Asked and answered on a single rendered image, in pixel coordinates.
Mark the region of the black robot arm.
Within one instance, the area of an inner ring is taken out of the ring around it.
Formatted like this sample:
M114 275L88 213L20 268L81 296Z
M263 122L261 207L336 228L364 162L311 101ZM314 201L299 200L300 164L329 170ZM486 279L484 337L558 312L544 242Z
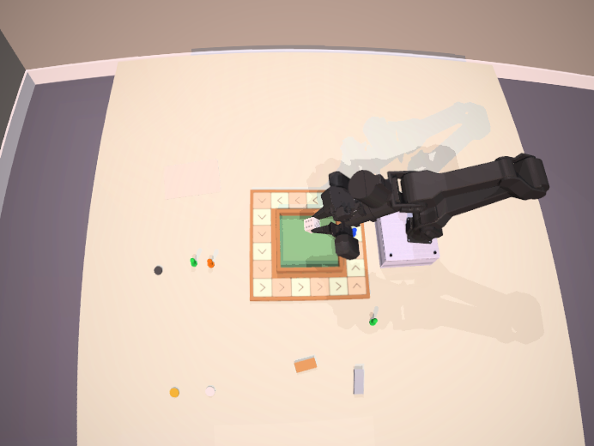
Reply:
M412 213L413 217L406 218L407 241L431 244L432 239L443 235L443 227L454 215L509 197L537 200L549 188L542 160L521 153L451 172L387 172L387 179L360 170L351 177L347 189L330 186L321 199L324 212L334 221L344 222L360 210L361 204L355 199L366 204L377 219L396 212Z

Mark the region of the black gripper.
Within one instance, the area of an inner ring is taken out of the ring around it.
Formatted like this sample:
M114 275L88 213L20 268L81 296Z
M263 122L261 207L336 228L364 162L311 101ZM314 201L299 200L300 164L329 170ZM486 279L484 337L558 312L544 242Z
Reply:
M350 178L346 177L340 172L333 172L329 174L330 186L343 187L347 189L349 180ZM358 227L364 222L377 221L377 218L373 216L370 208L366 204L355 199L355 203L357 202L361 204L361 208L352 218L341 222L339 225L331 222L327 226L321 226L311 230L311 232L314 233L330 234L335 237L336 254L349 261L357 259L357 257L360 255L359 242L358 239L353 238L352 226ZM326 214L322 207L312 217L321 220L330 216L332 215Z

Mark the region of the white die with black pips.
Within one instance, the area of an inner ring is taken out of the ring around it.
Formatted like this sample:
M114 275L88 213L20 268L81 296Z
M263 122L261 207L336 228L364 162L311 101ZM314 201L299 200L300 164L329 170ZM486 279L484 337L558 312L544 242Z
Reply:
M314 217L304 220L305 231L309 233L312 229L320 227L320 221Z

